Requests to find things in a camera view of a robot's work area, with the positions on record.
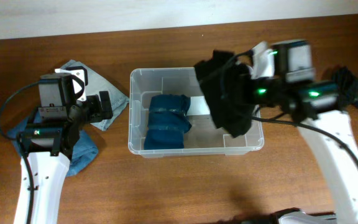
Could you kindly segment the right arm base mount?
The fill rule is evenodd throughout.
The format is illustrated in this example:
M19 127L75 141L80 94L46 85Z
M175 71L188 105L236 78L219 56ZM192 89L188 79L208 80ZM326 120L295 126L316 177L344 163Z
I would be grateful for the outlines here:
M309 215L299 208L288 208L246 219L241 224L337 224L337 217L335 214Z

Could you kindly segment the teal garment with tape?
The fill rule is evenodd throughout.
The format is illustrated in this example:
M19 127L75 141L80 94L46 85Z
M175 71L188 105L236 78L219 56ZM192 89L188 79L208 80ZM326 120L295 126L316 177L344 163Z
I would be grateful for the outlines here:
M190 98L185 95L152 97L144 149L183 149L184 135L192 127L187 117L189 107Z

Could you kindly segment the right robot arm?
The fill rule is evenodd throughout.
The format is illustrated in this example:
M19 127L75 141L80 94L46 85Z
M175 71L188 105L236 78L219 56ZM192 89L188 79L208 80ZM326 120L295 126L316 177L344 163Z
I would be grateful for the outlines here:
M290 115L321 169L334 201L335 218L325 220L302 211L278 218L279 223L358 223L358 147L351 119L339 106L332 81L315 80L311 46L305 40L249 50L255 102L274 105Z

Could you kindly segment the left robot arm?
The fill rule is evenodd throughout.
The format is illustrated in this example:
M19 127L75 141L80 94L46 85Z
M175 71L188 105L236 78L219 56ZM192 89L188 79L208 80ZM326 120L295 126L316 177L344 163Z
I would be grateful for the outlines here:
M80 101L85 86L70 73L40 77L41 105L16 137L22 180L15 223L57 222L63 183L83 126L112 118L109 93Z

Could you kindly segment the black garment with tape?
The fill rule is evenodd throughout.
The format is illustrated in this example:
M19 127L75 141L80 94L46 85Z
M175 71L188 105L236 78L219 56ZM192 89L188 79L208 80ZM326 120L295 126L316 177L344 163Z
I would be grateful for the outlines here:
M236 138L250 129L255 106L244 98L250 69L234 56L233 52L214 50L209 60L198 62L194 69L215 127Z

